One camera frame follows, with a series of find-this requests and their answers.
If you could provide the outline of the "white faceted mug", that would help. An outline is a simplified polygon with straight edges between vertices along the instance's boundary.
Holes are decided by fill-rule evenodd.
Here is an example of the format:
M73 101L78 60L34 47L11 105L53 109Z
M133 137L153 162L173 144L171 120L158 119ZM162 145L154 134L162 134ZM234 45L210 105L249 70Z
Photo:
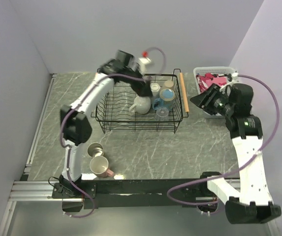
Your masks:
M159 96L159 93L160 93L160 85L158 83L151 83L150 84L150 89L151 89L151 92L152 92L152 98L155 99Z

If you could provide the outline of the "beige mug white inside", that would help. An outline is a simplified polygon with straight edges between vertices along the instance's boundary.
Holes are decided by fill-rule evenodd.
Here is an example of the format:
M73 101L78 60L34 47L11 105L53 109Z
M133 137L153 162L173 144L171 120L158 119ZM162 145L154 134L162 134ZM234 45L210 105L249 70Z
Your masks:
M130 113L138 113L145 115L151 108L151 100L149 97L136 96L133 104L129 108Z

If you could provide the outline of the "blue butterfly mug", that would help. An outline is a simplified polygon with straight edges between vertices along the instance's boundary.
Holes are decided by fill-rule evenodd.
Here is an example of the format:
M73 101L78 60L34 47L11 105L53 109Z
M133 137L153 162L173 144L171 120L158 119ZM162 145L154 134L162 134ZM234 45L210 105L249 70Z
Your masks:
M172 89L164 88L159 92L159 96L153 100L152 108L165 107L167 110L172 111L175 103L175 92Z

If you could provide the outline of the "beige handleless cup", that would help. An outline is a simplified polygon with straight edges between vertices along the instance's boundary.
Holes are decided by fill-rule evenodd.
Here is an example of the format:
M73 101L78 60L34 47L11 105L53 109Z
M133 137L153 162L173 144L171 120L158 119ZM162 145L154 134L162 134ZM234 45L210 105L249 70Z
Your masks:
M162 86L162 89L174 90L175 84L172 80L166 80Z

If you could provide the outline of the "clear glass cup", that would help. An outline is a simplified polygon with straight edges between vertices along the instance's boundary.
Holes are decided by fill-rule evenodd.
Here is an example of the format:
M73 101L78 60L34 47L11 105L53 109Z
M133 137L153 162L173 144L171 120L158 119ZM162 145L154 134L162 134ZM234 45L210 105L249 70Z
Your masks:
M155 113L156 121L169 121L169 110L166 107L158 107Z

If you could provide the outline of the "steel cup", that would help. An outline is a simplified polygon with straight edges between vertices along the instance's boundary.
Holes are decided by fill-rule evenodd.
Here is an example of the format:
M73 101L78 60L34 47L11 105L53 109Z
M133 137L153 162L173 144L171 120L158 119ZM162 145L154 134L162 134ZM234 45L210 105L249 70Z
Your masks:
M92 143L89 145L87 149L87 153L91 158L94 158L96 156L103 156L104 155L104 149L102 144L100 143Z

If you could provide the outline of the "pink mug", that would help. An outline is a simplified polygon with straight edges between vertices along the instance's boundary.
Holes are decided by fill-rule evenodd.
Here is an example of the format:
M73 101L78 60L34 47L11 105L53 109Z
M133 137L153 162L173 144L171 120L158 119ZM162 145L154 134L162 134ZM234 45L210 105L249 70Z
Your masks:
M115 174L109 169L109 162L104 156L93 157L90 161L90 170L97 177L113 177Z

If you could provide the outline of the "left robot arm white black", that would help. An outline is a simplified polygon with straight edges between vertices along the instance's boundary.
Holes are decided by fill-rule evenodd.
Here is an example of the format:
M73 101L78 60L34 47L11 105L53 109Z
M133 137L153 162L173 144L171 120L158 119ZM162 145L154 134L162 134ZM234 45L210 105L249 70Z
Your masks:
M81 161L84 144L92 134L89 116L100 100L119 82L130 85L140 97L150 97L150 80L145 79L147 65L151 64L148 52L144 51L133 69L134 56L118 50L115 58L102 64L88 88L71 104L60 109L60 144L65 148L65 162L59 182L64 192L72 198L80 195Z

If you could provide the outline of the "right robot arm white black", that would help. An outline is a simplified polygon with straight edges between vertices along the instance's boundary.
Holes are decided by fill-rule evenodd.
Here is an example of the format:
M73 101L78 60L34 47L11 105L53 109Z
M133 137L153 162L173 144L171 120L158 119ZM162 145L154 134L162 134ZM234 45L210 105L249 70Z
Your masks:
M199 183L200 193L214 193L225 205L227 220L231 224L264 224L282 214L281 207L273 203L269 193L263 155L261 121L251 114L253 89L236 83L229 94L213 84L190 101L210 115L220 114L230 133L239 167L240 189L234 189L224 177L209 177Z

